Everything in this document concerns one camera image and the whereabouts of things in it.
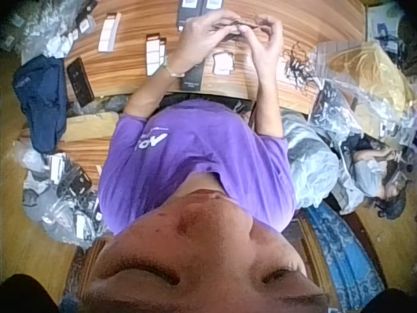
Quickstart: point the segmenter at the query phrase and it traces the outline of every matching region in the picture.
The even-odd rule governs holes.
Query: hand
[[[199,64],[230,32],[237,31],[234,25],[215,30],[217,23],[230,24],[239,15],[229,10],[216,10],[198,18],[190,18],[181,33],[177,50],[168,56],[169,69],[182,74]]]
[[[240,25],[239,31],[251,48],[259,82],[276,84],[276,67],[283,47],[282,23],[271,16],[258,16],[255,23],[268,35],[268,42],[259,42],[248,26]]]

